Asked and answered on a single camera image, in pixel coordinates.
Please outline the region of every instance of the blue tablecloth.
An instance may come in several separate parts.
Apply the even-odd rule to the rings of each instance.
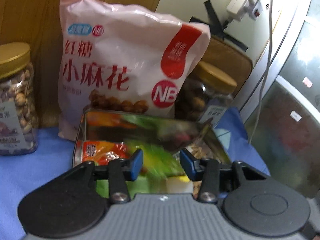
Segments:
[[[228,109],[215,129],[232,161],[243,160],[269,173],[247,133],[239,113]],[[20,200],[32,190],[71,168],[74,143],[58,138],[58,128],[39,130],[39,147],[29,155],[0,156],[0,240],[19,240],[23,231],[17,217]]]

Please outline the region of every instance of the jar with gold lid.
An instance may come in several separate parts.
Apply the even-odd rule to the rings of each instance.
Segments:
[[[29,44],[0,45],[0,155],[27,154],[37,148],[33,76]]]
[[[175,103],[175,117],[216,126],[231,105],[236,81],[219,68],[200,61],[186,78]]]

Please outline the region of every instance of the white wall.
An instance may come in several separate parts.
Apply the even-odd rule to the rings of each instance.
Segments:
[[[187,22],[192,16],[208,22],[207,11],[203,4],[205,1],[207,0],[160,0],[156,12],[169,13]],[[211,0],[213,8],[222,23],[228,18],[226,7],[230,1]],[[265,8],[269,0],[261,0],[261,2]],[[274,0],[273,26],[279,18],[282,3],[282,0]],[[268,10],[264,10],[257,21],[245,16],[240,23],[236,21],[231,22],[225,32],[249,47],[246,54],[253,60],[255,65],[268,42],[268,24]]]

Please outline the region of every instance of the pink snack bag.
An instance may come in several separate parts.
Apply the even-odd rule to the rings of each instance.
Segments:
[[[75,140],[89,107],[167,116],[210,30],[138,5],[60,0],[59,135]]]

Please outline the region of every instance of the gold lid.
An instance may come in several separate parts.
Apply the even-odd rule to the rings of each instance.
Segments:
[[[30,45],[12,42],[0,45],[0,79],[22,70],[30,61]]]
[[[192,73],[221,93],[231,94],[237,87],[237,82],[227,73],[204,61],[200,61]]]

